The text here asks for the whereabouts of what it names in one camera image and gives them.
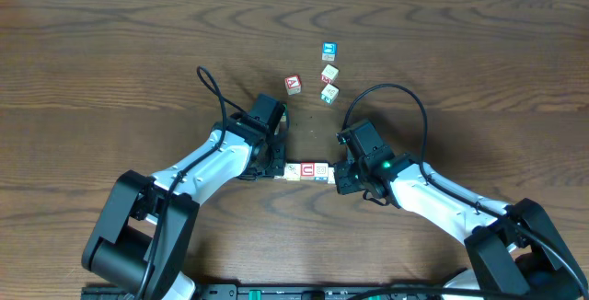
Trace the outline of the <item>plain cream wooden block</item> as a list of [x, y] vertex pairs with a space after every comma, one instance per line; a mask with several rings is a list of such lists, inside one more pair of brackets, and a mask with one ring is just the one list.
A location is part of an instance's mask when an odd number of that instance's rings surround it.
[[335, 184], [334, 167], [328, 168], [328, 184]]

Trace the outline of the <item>blue-edged number 3 block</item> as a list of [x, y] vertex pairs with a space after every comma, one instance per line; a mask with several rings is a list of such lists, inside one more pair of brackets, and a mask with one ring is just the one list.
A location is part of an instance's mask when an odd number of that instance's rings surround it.
[[329, 179], [329, 164], [315, 163], [314, 164], [314, 180], [327, 181]]

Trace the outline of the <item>red U wooden block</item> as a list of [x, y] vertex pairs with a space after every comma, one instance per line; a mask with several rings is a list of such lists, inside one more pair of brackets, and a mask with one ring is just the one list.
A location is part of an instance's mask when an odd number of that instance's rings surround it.
[[314, 180], [316, 176], [315, 164], [313, 162], [302, 162], [300, 164], [300, 179]]

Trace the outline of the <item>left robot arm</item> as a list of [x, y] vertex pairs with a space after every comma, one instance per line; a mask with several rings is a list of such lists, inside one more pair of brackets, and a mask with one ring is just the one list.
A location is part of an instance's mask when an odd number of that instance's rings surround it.
[[83, 251], [82, 266], [130, 299], [190, 299], [196, 284], [182, 272], [201, 206], [238, 177], [273, 178], [285, 167], [286, 111], [258, 95], [251, 111], [224, 115], [207, 140], [178, 163], [143, 176], [123, 173]]

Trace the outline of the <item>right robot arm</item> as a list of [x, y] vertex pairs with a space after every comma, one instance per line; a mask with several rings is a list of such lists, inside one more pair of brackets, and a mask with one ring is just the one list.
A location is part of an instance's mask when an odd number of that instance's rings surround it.
[[396, 155], [368, 120], [337, 133], [347, 157], [335, 166], [336, 190], [415, 213], [460, 242], [471, 268], [449, 282], [483, 299], [588, 296], [579, 264], [537, 202], [478, 195], [410, 154]]

